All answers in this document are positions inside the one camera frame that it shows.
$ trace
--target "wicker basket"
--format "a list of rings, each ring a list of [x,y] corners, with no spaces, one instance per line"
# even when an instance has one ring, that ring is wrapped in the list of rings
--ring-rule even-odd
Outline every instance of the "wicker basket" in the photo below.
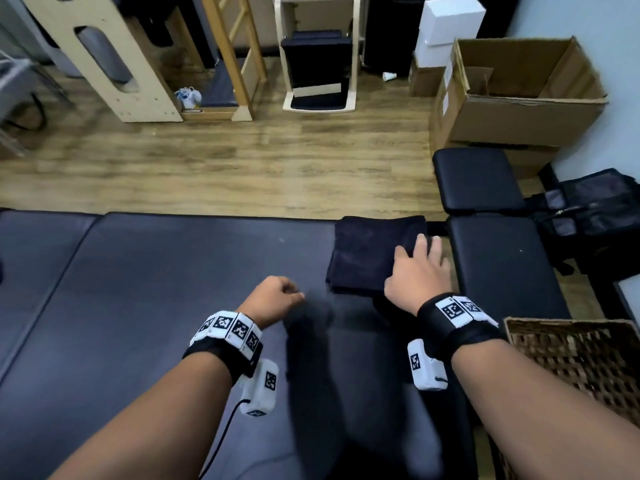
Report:
[[[567,384],[640,427],[640,335],[627,320],[507,318],[509,343]],[[500,453],[504,477],[517,479]]]

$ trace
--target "wooden floor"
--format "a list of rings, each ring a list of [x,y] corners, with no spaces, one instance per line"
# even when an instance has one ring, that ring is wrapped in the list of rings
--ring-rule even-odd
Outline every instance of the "wooden floor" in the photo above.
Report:
[[[11,131],[31,151],[23,159],[0,148],[0,207],[446,218],[430,160],[430,99],[408,97],[406,80],[363,74],[356,112],[283,112],[284,82],[272,66],[249,123],[121,123],[86,81],[57,76],[78,110],[40,92],[49,126]],[[522,189],[539,192],[540,182]],[[574,316],[602,316],[583,276],[561,283]]]

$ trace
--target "black seat cushion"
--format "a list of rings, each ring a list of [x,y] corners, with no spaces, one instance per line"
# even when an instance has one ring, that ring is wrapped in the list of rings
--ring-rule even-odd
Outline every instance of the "black seat cushion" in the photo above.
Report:
[[[504,152],[498,148],[445,148],[433,168],[446,213],[517,214],[525,202]]]
[[[0,382],[96,216],[0,213]]]
[[[460,292],[496,320],[570,319],[535,224],[491,214],[447,220]]]
[[[371,299],[326,291],[333,227],[331,221],[134,214],[96,222],[0,387],[0,478],[50,475],[180,361],[209,314],[235,309],[268,274],[292,277],[310,303],[329,307],[330,327],[308,340],[292,336],[288,344],[283,323],[264,332],[262,356],[281,370],[276,409],[257,419],[236,415],[207,478],[299,479],[331,470],[345,451],[356,458],[368,452],[370,467],[376,459],[395,465],[401,456],[412,474],[437,475],[438,441],[423,403],[441,437],[445,473],[476,477],[466,398],[454,377],[446,391],[432,393],[437,397],[420,395],[409,383],[406,344],[390,333]],[[288,360],[299,364],[304,357],[313,362],[309,367],[329,371],[333,384],[309,384],[311,376],[289,367]],[[309,392],[314,385],[327,394]],[[239,395],[235,387],[223,424]],[[333,405],[314,403],[328,397]],[[409,427],[401,441],[403,410]],[[316,418],[326,419],[322,432],[313,429]],[[332,443],[333,454],[322,445],[304,448],[318,438]]]

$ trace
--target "hand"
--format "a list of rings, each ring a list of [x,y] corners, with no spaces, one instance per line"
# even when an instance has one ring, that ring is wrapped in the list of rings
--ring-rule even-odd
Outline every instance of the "hand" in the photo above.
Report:
[[[243,313],[264,330],[283,319],[287,312],[305,300],[304,293],[284,276],[268,276],[256,286],[236,312]]]
[[[410,258],[404,247],[396,247],[394,271],[385,281],[385,296],[398,308],[413,315],[428,300],[452,291],[451,264],[442,259],[442,239],[435,236],[427,256],[427,238],[418,234]]]

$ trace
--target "white box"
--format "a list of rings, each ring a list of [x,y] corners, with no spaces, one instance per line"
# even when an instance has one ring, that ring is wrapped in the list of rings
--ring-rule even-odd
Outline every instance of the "white box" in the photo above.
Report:
[[[415,60],[418,67],[444,67],[451,60],[452,43],[442,45],[427,45],[427,42],[418,37],[415,46]]]
[[[422,8],[420,31],[428,45],[476,38],[485,13],[478,0],[427,0]]]

